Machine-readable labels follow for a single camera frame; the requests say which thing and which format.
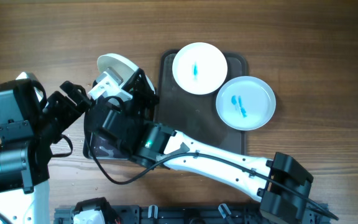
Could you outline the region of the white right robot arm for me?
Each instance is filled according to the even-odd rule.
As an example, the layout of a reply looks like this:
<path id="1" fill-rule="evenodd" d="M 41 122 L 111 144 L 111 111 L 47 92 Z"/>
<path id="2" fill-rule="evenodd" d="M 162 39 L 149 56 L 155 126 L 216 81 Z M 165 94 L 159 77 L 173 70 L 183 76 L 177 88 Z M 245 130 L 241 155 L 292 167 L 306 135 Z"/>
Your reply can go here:
<path id="1" fill-rule="evenodd" d="M 96 154 L 91 136 L 108 140 L 126 159 L 146 172 L 158 166 L 199 174 L 224 183 L 259 202 L 261 215 L 274 223 L 299 223 L 308 205 L 335 219 L 327 208 L 310 199 L 313 176 L 294 158 L 281 152 L 273 159 L 250 157 L 219 149 L 145 117 L 158 96 L 143 69 L 138 68 L 116 93 L 93 98 L 85 114 L 84 146 Z"/>

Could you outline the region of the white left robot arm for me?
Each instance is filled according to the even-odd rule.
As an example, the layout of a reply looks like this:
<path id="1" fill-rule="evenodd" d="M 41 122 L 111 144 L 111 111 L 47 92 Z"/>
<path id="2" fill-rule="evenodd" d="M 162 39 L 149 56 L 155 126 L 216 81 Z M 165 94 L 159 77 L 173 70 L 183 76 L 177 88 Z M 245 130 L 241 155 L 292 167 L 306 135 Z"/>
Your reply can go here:
<path id="1" fill-rule="evenodd" d="M 51 146 L 92 105 L 85 89 L 65 81 L 47 95 L 34 79 L 0 84 L 0 223 L 49 223 Z"/>

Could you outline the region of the white plate front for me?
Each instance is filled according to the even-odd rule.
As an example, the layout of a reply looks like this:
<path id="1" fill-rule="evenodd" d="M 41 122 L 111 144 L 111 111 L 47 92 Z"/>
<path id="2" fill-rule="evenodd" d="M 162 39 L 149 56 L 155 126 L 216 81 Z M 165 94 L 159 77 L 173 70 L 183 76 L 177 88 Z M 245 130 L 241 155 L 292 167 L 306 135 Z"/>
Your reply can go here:
<path id="1" fill-rule="evenodd" d="M 104 54 L 97 59 L 97 66 L 100 74 L 110 68 L 119 75 L 123 79 L 120 87 L 132 97 L 135 92 L 155 96 L 155 88 L 144 70 L 128 58 L 119 54 Z"/>

